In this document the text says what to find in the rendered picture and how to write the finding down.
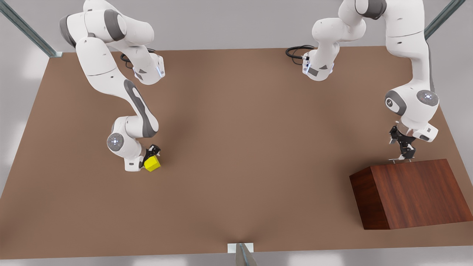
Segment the dark wooden drawer cabinet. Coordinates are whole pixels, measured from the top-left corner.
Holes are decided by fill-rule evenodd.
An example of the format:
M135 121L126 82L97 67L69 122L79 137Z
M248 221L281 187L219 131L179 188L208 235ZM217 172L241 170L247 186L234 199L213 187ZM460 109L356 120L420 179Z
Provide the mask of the dark wooden drawer cabinet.
M350 183L366 230L473 221L446 159L370 166Z

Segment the silver frame post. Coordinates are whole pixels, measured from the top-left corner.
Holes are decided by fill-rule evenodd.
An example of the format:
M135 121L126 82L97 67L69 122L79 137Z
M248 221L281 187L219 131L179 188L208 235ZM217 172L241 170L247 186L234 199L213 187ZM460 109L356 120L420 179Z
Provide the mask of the silver frame post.
M0 0L0 13L2 13L20 32L31 40L40 50L50 58L60 58L63 53L55 51L22 17L5 2Z
M253 243L228 243L227 253L235 253L235 266L258 266L253 257Z
M428 40L436 30L441 27L446 20L453 15L456 10L465 3L466 0L451 0L446 7L441 10L441 12L429 23L429 25L424 30L425 39Z

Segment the yellow cube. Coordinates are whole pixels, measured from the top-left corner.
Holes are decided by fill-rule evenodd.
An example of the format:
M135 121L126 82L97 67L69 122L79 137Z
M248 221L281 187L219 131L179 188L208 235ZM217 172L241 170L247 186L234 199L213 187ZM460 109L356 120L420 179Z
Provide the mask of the yellow cube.
M149 158L147 158L147 160L145 160L143 162L143 167L148 170L149 172L152 172L158 168L161 167L161 164L158 160L158 156L157 155L153 155L153 156L150 156Z

